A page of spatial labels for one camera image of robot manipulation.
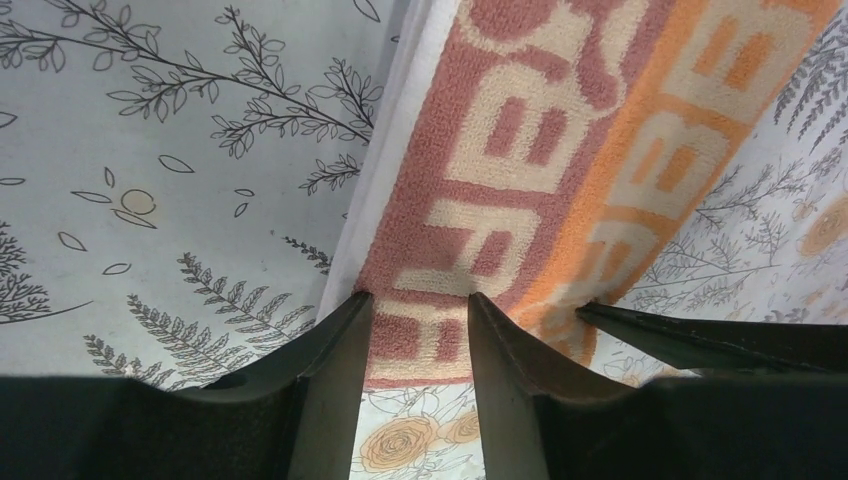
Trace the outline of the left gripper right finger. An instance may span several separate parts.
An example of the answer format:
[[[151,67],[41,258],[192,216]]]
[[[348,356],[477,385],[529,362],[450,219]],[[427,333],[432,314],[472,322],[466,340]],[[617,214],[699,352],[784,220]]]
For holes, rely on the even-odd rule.
[[[490,479],[843,479],[847,372],[680,369],[631,387],[468,299]]]

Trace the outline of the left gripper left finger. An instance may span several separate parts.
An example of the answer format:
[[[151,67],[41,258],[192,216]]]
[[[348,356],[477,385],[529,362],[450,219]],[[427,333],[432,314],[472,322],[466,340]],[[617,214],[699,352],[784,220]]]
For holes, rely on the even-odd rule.
[[[202,388],[5,377],[5,479],[346,479],[369,351],[360,292],[308,332]]]

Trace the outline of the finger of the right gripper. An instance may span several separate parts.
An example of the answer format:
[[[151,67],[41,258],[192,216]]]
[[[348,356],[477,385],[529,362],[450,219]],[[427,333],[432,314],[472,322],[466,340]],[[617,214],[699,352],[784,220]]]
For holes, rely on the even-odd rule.
[[[680,319],[595,302],[576,315],[677,369],[847,372],[845,325]]]

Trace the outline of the peach lettered towel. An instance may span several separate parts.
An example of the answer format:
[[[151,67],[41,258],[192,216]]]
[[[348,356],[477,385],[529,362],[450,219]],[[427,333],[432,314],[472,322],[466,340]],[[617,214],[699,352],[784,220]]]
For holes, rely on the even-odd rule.
[[[374,297],[371,388],[471,377],[466,299],[588,363],[836,1],[414,1],[321,301]]]

